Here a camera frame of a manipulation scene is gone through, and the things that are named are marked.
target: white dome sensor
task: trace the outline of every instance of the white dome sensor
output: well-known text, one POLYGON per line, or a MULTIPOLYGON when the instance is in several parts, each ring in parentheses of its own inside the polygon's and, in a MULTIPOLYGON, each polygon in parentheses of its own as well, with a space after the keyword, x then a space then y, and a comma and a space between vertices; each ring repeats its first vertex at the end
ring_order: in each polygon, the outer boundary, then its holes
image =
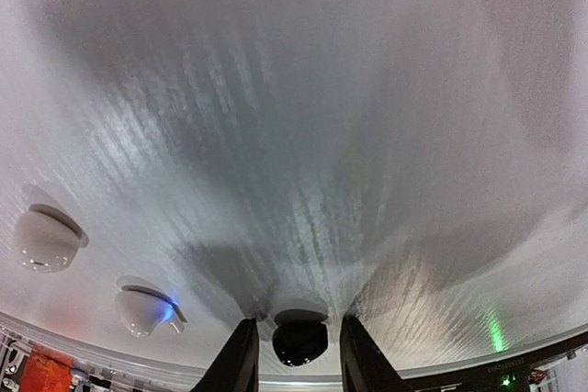
POLYGON ((122 324, 134 337, 149 337, 155 327, 169 323, 179 334, 186 318, 166 295, 144 286, 123 286, 115 297, 122 324))
POLYGON ((57 208, 34 204, 18 218, 12 242, 22 266, 38 273, 55 273, 72 264, 88 245, 82 228, 57 208))

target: ceiling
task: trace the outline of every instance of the ceiling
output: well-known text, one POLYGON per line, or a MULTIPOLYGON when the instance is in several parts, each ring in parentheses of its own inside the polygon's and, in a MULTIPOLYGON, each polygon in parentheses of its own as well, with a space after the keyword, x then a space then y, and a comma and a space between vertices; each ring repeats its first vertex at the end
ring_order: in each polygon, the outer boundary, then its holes
POLYGON ((0 0, 0 309, 206 367, 265 313, 261 373, 339 372, 353 308, 397 369, 588 322, 586 0, 0 0), (10 251, 48 197, 90 245, 10 251), (131 337, 116 282, 171 286, 186 331, 131 337), (279 364, 271 317, 328 312, 279 364))

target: white ceiling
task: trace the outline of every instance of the white ceiling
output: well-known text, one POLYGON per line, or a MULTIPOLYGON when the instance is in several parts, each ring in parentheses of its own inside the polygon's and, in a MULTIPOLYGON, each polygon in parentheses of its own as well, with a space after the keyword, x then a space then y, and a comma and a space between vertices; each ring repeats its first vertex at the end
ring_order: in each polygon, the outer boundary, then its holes
POLYGON ((243 314, 354 305, 398 369, 588 322, 586 0, 0 0, 0 309, 206 367, 243 314), (43 190, 90 245, 9 251, 43 190), (116 281, 189 323, 135 340, 116 281), (491 334, 501 331, 503 341, 491 334))

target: red object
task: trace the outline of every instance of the red object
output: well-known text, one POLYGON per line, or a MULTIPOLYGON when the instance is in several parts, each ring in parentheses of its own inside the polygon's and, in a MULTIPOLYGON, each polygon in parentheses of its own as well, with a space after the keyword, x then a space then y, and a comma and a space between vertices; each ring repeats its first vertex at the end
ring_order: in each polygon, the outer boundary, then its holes
POLYGON ((547 378, 547 376, 548 376, 547 371, 540 371, 539 369, 533 369, 533 372, 531 372, 531 376, 529 377, 529 384, 538 385, 543 380, 545 380, 545 378, 547 378))
POLYGON ((69 392, 71 384, 68 366, 33 351, 20 381, 20 392, 69 392))

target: green light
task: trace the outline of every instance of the green light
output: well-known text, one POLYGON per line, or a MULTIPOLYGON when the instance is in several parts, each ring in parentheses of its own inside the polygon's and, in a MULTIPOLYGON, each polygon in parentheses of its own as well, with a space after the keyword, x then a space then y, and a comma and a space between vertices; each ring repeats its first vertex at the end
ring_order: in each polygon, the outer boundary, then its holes
POLYGON ((496 318, 496 314, 491 312, 489 317, 487 318, 488 322, 488 329, 490 331, 490 337, 492 338, 492 346, 497 353, 501 353, 502 351, 506 351, 508 349, 508 345, 506 344, 506 340, 504 338, 503 330, 500 326, 500 322, 496 318))

